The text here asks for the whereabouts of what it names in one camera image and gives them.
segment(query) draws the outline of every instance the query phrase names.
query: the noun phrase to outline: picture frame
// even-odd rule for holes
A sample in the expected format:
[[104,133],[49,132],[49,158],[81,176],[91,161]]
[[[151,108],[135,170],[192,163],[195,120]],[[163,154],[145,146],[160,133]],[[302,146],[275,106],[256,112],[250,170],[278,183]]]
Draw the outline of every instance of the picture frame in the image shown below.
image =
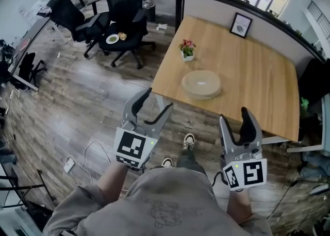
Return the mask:
[[252,19],[236,12],[233,24],[230,28],[230,33],[246,38],[246,35],[249,32],[249,28],[251,26]]

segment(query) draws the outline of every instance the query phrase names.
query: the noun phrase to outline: cable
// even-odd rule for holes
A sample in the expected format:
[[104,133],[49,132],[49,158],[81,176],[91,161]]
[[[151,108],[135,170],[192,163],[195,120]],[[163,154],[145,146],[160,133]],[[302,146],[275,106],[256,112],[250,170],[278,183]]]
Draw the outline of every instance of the cable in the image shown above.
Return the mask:
[[9,102],[8,102],[8,108],[7,108],[6,111],[5,111],[4,119],[6,120],[7,117],[8,117],[7,120],[9,121],[9,123],[10,123],[10,125],[11,125],[11,128],[12,128],[12,131],[13,131],[13,139],[10,140],[10,141],[5,142],[5,144],[8,143],[8,142],[11,142],[11,141],[13,141],[13,140],[16,140],[16,136],[15,136],[15,133],[14,133],[14,132],[15,132],[15,131],[14,131],[14,127],[13,127],[13,125],[12,125],[12,123],[11,123],[11,120],[9,119],[9,110],[10,110],[11,98],[12,98],[12,95],[13,95],[14,90],[16,90],[17,99],[20,99],[21,94],[22,94],[22,92],[21,92],[20,90],[18,90],[17,88],[13,88],[13,89],[11,90],[11,92],[10,92],[10,95],[9,95]]
[[275,210],[277,209],[277,207],[279,206],[279,204],[281,204],[283,198],[285,197],[285,195],[288,193],[289,189],[291,188],[292,186],[289,186],[287,191],[284,193],[283,197],[280,199],[280,201],[278,202],[278,204],[276,205],[275,209],[272,211],[272,213],[270,213],[270,215],[267,217],[267,220],[271,217],[271,215],[273,215],[273,213],[275,212]]
[[214,187],[214,185],[216,184],[216,180],[217,180],[217,177],[221,174],[221,177],[223,178],[223,173],[221,171],[217,172],[216,175],[214,176],[214,179],[213,179],[213,184],[212,184],[212,187]]
[[267,220],[271,217],[271,215],[273,215],[273,213],[275,212],[275,210],[277,209],[277,207],[279,206],[279,204],[282,202],[283,198],[285,197],[285,195],[288,193],[289,189],[292,188],[293,186],[295,186],[298,182],[309,182],[309,183],[327,183],[327,182],[316,182],[316,181],[308,181],[308,180],[295,180],[294,182],[291,183],[291,185],[288,187],[287,191],[284,193],[283,197],[280,199],[280,201],[278,202],[278,204],[276,205],[275,209],[272,211],[272,213],[270,213],[270,215],[267,217]]
[[101,144],[99,141],[96,141],[96,140],[93,141],[93,142],[91,142],[91,143],[85,148],[85,150],[84,150],[84,161],[83,161],[82,164],[79,163],[79,161],[78,161],[77,159],[75,159],[74,156],[72,156],[72,155],[68,155],[68,156],[64,159],[65,164],[67,164],[67,158],[71,157],[72,160],[73,160],[77,165],[79,165],[83,170],[85,170],[85,171],[89,174],[89,176],[90,176],[90,178],[91,178],[91,185],[93,185],[93,178],[92,178],[92,175],[91,175],[91,173],[90,173],[87,169],[84,168],[84,165],[85,165],[85,163],[86,163],[86,151],[87,151],[87,149],[89,148],[89,146],[91,146],[91,145],[92,145],[93,143],[95,143],[95,142],[97,142],[97,143],[102,147],[104,153],[106,154],[106,156],[107,156],[107,158],[108,158],[109,164],[111,164],[111,162],[110,162],[110,158],[108,157],[108,154],[105,152],[105,150],[104,150],[102,144]]

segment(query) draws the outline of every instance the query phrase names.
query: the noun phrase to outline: office chair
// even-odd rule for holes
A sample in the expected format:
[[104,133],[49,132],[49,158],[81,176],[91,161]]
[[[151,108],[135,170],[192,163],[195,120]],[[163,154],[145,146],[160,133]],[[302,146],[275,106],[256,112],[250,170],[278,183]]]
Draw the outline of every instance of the office chair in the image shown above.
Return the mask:
[[[116,67],[116,61],[127,51],[131,51],[136,62],[137,69],[142,65],[135,53],[135,49],[142,45],[151,45],[156,48],[155,42],[142,41],[144,35],[148,34],[146,29],[146,16],[142,9],[142,0],[107,0],[109,11],[111,11],[112,23],[106,33],[101,37],[98,45],[105,52],[119,52],[112,61],[111,66]],[[119,39],[115,44],[108,44],[106,39],[109,35],[124,32],[126,40]]]
[[[47,68],[39,68],[41,64],[45,66],[45,62],[40,60],[37,66],[34,68],[33,61],[35,59],[36,54],[26,54],[22,60],[20,65],[19,77],[28,81],[29,83],[33,80],[35,86],[37,87],[36,76],[41,71],[47,71]],[[17,89],[25,89],[26,85],[21,83],[20,81],[12,78],[10,81]]]
[[96,2],[94,0],[89,4],[93,6],[94,16],[86,18],[79,11],[71,0],[50,0],[47,4],[52,9],[49,18],[56,24],[59,24],[71,32],[73,41],[85,41],[88,45],[84,57],[88,57],[88,52],[98,42],[110,25],[109,12],[97,14]]

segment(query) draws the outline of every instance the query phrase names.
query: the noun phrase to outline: sneaker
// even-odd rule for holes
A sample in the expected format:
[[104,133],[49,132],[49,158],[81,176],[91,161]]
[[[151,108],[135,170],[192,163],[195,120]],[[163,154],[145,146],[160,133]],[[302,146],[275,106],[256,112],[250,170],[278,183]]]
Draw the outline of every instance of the sneaker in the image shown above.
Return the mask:
[[163,167],[172,167],[173,166],[173,162],[171,158],[165,158],[163,160],[163,163],[161,163],[161,166]]
[[194,144],[195,144],[195,136],[192,133],[188,133],[184,138],[184,145],[182,149],[192,151],[194,149]]

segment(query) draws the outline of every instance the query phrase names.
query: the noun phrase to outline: plate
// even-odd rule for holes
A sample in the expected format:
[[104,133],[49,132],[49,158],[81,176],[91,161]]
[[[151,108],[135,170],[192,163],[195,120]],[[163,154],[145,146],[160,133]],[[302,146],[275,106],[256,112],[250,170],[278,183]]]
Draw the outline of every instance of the plate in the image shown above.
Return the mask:
[[[116,38],[113,42],[110,41],[110,39],[112,37],[115,37]],[[105,41],[107,42],[107,44],[114,44],[114,43],[117,43],[118,40],[119,40],[119,36],[118,35],[110,35],[110,36],[107,37],[107,40],[105,40]]]

